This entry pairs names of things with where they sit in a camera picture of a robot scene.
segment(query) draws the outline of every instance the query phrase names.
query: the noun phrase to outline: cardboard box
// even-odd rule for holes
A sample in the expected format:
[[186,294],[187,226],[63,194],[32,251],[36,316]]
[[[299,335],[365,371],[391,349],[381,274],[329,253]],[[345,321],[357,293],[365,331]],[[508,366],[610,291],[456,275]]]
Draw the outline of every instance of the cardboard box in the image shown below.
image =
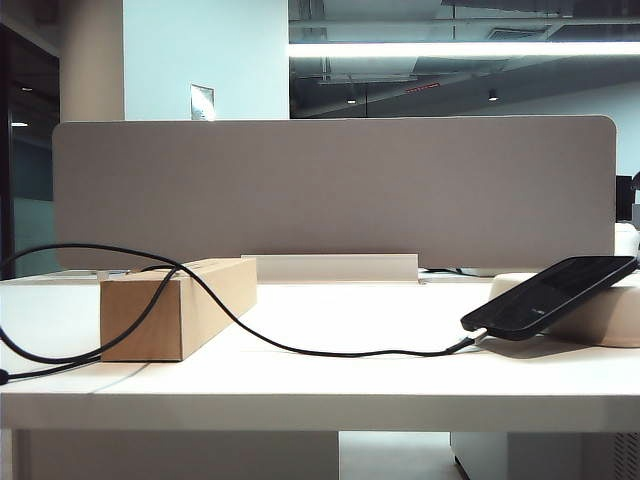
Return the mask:
[[[254,259],[207,259],[186,264],[237,316],[256,303]],[[166,270],[131,273],[100,283],[100,342],[118,336],[140,315]],[[103,361],[180,361],[232,323],[207,293],[179,272],[145,321]]]

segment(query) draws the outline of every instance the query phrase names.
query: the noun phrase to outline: wall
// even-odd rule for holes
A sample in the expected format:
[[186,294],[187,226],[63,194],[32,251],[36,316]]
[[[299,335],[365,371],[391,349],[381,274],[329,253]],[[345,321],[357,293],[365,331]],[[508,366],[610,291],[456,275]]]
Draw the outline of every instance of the wall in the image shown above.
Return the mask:
[[190,84],[218,119],[289,118],[286,0],[124,0],[125,117],[190,119]]
[[0,22],[45,52],[59,56],[59,32],[55,25],[40,25],[33,16],[33,2],[0,0]]
[[465,112],[465,115],[603,114],[618,129],[618,175],[640,171],[640,82],[583,90],[519,103],[501,103]]
[[63,0],[61,121],[124,119],[122,0]]

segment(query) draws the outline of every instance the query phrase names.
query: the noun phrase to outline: ventilation grille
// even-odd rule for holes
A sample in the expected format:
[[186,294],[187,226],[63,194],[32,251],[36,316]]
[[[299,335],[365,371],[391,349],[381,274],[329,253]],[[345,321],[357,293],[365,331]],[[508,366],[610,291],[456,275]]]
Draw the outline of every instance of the ventilation grille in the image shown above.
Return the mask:
[[613,446],[615,480],[640,480],[640,433],[616,433]]
[[538,38],[547,31],[544,29],[530,30],[522,28],[494,28],[489,33],[489,40],[515,42],[517,40],[527,40]]

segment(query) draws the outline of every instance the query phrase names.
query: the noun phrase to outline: fluorescent light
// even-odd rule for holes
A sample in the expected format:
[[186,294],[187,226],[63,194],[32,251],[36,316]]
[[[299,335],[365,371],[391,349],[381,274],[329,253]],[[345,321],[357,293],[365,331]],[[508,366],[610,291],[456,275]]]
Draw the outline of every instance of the fluorescent light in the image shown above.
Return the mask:
[[640,42],[292,43],[293,58],[508,58],[640,55]]

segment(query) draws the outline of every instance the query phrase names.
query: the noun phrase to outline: smartphone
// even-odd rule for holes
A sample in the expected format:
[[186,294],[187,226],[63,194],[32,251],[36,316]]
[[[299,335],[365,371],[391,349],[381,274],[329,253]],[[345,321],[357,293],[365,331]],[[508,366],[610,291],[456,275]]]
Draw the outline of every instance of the smartphone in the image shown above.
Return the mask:
[[565,313],[633,272],[636,257],[571,257],[465,315],[465,330],[486,328],[489,335],[525,340]]

